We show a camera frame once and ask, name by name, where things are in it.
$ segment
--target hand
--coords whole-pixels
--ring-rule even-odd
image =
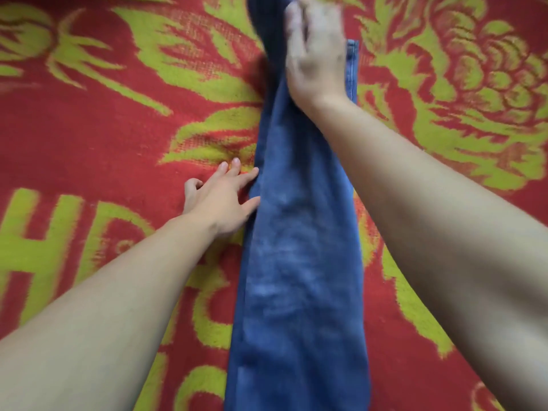
[[[205,183],[198,179],[185,183],[183,215],[193,214],[196,219],[205,220],[214,228],[217,237],[236,232],[261,201],[257,196],[243,205],[238,202],[238,191],[257,177],[259,169],[255,167],[249,173],[240,174],[241,163],[237,158],[232,160],[232,167],[227,172],[228,167],[222,162]]]
[[[293,1],[285,9],[289,93],[311,119],[317,103],[346,99],[342,20],[338,6],[314,0]]]

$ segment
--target carpet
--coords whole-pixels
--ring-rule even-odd
[[[547,1],[334,1],[360,105],[548,223]],[[245,0],[0,1],[0,337],[252,165],[264,71]],[[356,209],[371,409],[500,410]],[[222,409],[241,244],[196,267],[136,410]]]

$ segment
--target blue jeans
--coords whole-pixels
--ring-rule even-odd
[[[283,9],[248,0],[272,66],[259,125],[232,331],[225,411],[366,410],[363,265],[353,188],[321,132],[289,96]],[[358,43],[346,91],[356,100]]]

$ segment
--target rug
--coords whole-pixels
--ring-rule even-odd
[[[333,1],[360,105],[548,224],[547,1]],[[0,1],[0,337],[252,165],[264,71],[245,0]],[[500,410],[356,209],[371,409]],[[196,267],[136,410],[222,410],[241,244]]]

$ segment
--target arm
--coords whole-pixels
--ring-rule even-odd
[[[257,176],[227,164],[199,190],[185,184],[185,210],[0,341],[0,409],[131,409],[175,303],[215,237],[239,228],[259,198],[238,204]]]
[[[310,1],[289,8],[291,95],[338,155],[409,284],[486,385],[507,410],[546,409],[548,229],[349,101],[334,15]]]

